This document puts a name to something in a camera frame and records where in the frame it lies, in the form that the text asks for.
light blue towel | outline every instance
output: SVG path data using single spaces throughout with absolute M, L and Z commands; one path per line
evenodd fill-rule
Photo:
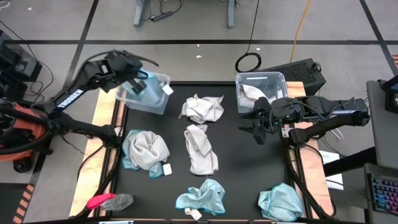
M 217 181 L 206 179 L 200 189 L 189 187 L 187 193 L 181 194 L 175 202 L 175 208 L 203 209 L 213 215 L 224 214 L 224 195 L 225 190 Z
M 129 148 L 130 148 L 130 137 L 136 136 L 138 133 L 143 132 L 143 130 L 131 130 L 129 134 L 126 136 L 122 149 L 125 157 L 122 159 L 122 165 L 125 169 L 139 170 L 139 166 L 135 166 L 130 159 Z M 161 162 L 156 162 L 153 166 L 151 166 L 148 170 L 149 178 L 154 179 L 160 177 L 164 174 L 163 166 Z
M 271 191 L 260 192 L 258 205 L 264 218 L 276 221 L 293 222 L 303 215 L 301 198 L 291 186 L 283 183 Z

gray floor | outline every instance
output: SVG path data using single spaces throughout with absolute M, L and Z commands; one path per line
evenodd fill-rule
M 133 0 L 99 0 L 88 31 L 87 40 L 248 40 L 255 0 L 238 0 L 235 28 L 226 28 L 226 3 L 217 0 L 182 0 L 181 10 L 159 22 L 145 22 L 134 28 Z M 26 40 L 79 40 L 94 0 L 30 0 L 12 1 L 0 12 L 0 20 Z M 384 40 L 398 40 L 398 2 L 396 0 L 366 0 Z M 306 0 L 261 1 L 253 39 L 293 40 L 305 8 Z M 151 2 L 152 14 L 159 14 L 159 2 Z M 177 0 L 167 0 L 164 11 L 175 10 Z M 144 18 L 149 17 L 146 7 Z M 12 38 L 17 39 L 0 25 Z M 299 35 L 300 40 L 377 40 L 359 0 L 313 0 Z M 37 58 L 54 73 L 54 83 L 44 92 L 47 98 L 56 94 L 67 77 L 78 42 L 74 44 L 31 45 Z M 247 49 L 246 44 L 154 44 L 154 45 L 84 45 L 79 62 L 104 50 L 125 49 L 151 58 L 160 64 L 145 63 L 145 68 L 164 73 L 172 80 L 234 80 L 234 63 Z M 397 45 L 389 45 L 391 54 L 398 54 Z M 290 44 L 252 45 L 250 51 L 262 57 L 262 68 L 289 62 Z M 313 58 L 322 65 L 327 83 L 321 95 L 330 99 L 366 97 L 367 80 L 389 79 L 393 73 L 379 45 L 298 45 L 294 60 Z M 244 60 L 241 69 L 255 64 Z M 50 82 L 50 74 L 42 70 L 39 80 Z M 69 109 L 75 119 L 91 122 L 98 91 L 81 97 Z M 328 142 L 341 153 L 350 155 L 371 147 L 371 125 L 363 128 L 340 129 L 344 140 L 337 141 L 327 134 Z M 86 139 L 70 134 L 68 140 L 80 149 Z M 320 148 L 327 150 L 322 142 Z M 76 172 L 81 155 L 60 138 L 54 138 L 47 156 L 25 222 L 64 219 L 69 215 L 76 186 Z M 17 174 L 12 163 L 0 163 L 0 182 L 28 183 L 32 173 Z M 344 183 L 363 190 L 361 169 L 343 174 Z M 363 198 L 349 189 L 330 190 L 337 206 L 337 217 L 342 220 L 363 222 Z

wooden board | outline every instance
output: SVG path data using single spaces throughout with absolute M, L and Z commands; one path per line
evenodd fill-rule
M 292 98 L 296 96 L 305 96 L 302 82 L 287 82 L 287 89 L 289 96 Z M 114 102 L 116 101 L 115 92 L 116 90 L 111 90 L 109 93 L 100 91 L 94 113 L 93 124 L 102 126 L 104 124 L 111 123 Z M 124 105 L 121 103 L 120 107 L 122 109 L 119 110 L 117 125 L 121 124 L 121 112 L 123 111 L 123 106 Z M 312 124 L 300 123 L 297 125 L 297 127 L 304 128 L 308 125 Z M 318 149 L 318 144 L 315 140 L 311 140 L 308 142 L 308 144 Z M 99 139 L 89 139 L 86 146 L 85 157 L 94 152 L 100 147 L 100 145 L 102 145 L 102 142 Z M 313 152 L 311 149 L 303 148 L 301 149 L 300 153 L 307 187 L 317 202 L 328 214 L 331 215 L 333 213 L 333 207 L 331 206 L 329 190 L 326 185 L 321 159 L 319 158 L 318 154 Z M 76 215 L 84 208 L 87 201 L 93 196 L 98 188 L 101 169 L 104 162 L 104 155 L 105 150 L 100 151 L 97 153 L 97 155 L 93 156 L 82 168 L 70 210 L 71 216 Z M 113 163 L 113 159 L 114 158 L 111 156 L 109 167 Z

white towel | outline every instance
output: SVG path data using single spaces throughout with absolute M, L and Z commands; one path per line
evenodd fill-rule
M 169 149 L 161 136 L 152 131 L 143 131 L 132 136 L 129 149 L 131 162 L 149 170 L 156 162 L 165 162 L 170 155 Z
M 206 121 L 217 121 L 224 113 L 221 106 L 224 96 L 222 97 L 204 97 L 199 98 L 195 94 L 193 98 L 188 98 L 182 105 L 181 115 L 188 116 L 192 121 L 203 124 Z
M 212 175 L 218 171 L 218 158 L 205 134 L 207 125 L 189 125 L 184 131 L 185 144 L 191 158 L 190 171 L 195 175 Z
M 276 97 L 273 96 L 271 98 L 268 98 L 261 90 L 250 85 L 240 84 L 239 91 L 241 94 L 241 101 L 246 104 L 254 103 L 260 97 L 267 98 L 269 104 L 271 104 L 274 100 L 276 100 Z

plastic container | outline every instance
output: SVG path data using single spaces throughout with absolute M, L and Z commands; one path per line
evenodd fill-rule
M 167 75 L 159 73 L 151 73 L 156 79 L 148 78 L 145 81 L 147 88 L 140 94 L 136 95 L 132 91 L 128 91 L 129 85 L 121 85 L 116 93 L 116 99 L 121 100 L 124 104 L 134 110 L 141 110 L 155 114 L 163 114 L 166 108 L 169 96 L 163 91 L 162 87 L 170 84 L 170 78 Z
M 288 97 L 285 77 L 280 72 L 239 73 L 235 77 L 235 82 L 238 113 L 252 112 L 254 107 L 254 102 L 242 102 L 241 91 L 239 87 L 241 84 L 250 85 L 258 88 L 265 94 L 268 99 L 279 99 L 283 97 Z

